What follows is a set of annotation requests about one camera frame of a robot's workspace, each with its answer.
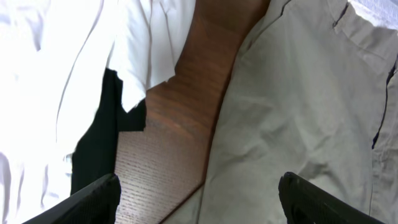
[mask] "waistband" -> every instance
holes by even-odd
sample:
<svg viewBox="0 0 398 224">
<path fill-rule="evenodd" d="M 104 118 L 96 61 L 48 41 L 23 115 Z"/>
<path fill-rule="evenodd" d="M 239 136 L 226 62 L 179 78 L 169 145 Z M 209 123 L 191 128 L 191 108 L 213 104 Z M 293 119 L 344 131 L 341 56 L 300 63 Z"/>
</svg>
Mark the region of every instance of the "waistband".
<svg viewBox="0 0 398 224">
<path fill-rule="evenodd" d="M 398 31 L 374 27 L 355 13 L 347 0 L 328 0 L 335 32 L 344 32 L 358 47 L 382 58 L 386 65 L 393 65 L 398 54 Z"/>
</svg>

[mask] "black object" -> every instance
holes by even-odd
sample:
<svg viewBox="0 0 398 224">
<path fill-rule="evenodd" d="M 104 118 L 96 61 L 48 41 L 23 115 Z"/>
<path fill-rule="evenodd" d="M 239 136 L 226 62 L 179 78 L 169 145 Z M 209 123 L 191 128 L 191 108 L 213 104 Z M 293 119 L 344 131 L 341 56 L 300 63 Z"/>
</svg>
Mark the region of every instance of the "black object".
<svg viewBox="0 0 398 224">
<path fill-rule="evenodd" d="M 280 178 L 279 198 L 288 224 L 382 224 L 292 172 Z"/>
<path fill-rule="evenodd" d="M 145 100 L 126 113 L 121 106 L 122 88 L 117 73 L 106 69 L 98 111 L 72 155 L 71 194 L 114 172 L 119 131 L 145 128 Z"/>
<path fill-rule="evenodd" d="M 118 177 L 108 174 L 24 224 L 115 223 L 120 194 Z"/>
</svg>

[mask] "gray-green fabric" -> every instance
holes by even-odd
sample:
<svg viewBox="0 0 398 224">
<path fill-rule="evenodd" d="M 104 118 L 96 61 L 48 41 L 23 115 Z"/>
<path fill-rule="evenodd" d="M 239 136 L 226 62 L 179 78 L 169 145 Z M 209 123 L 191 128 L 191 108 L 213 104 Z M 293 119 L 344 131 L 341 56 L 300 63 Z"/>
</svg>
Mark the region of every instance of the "gray-green fabric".
<svg viewBox="0 0 398 224">
<path fill-rule="evenodd" d="M 398 222 L 398 54 L 345 0 L 272 0 L 237 55 L 204 189 L 166 224 L 286 223 L 278 183 L 295 172 Z"/>
</svg>

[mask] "brown wooden floor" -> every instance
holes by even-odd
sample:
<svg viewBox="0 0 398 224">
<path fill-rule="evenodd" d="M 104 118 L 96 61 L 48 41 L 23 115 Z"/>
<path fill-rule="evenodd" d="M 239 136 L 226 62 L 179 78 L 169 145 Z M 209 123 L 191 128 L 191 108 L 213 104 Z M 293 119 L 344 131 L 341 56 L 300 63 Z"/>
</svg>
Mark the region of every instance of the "brown wooden floor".
<svg viewBox="0 0 398 224">
<path fill-rule="evenodd" d="M 236 52 L 269 0 L 197 0 L 176 77 L 147 94 L 147 128 L 121 133 L 117 223 L 159 223 L 205 179 Z"/>
</svg>

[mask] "wooden surface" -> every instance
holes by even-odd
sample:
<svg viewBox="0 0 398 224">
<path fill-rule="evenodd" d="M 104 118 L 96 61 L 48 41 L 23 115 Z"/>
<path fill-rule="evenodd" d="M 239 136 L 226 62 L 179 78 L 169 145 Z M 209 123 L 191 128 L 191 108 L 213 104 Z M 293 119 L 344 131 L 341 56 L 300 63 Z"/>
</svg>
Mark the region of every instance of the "wooden surface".
<svg viewBox="0 0 398 224">
<path fill-rule="evenodd" d="M 203 183 L 236 52 L 268 3 L 197 0 L 176 77 L 148 91 L 146 130 L 120 134 L 117 223 L 159 223 Z"/>
</svg>

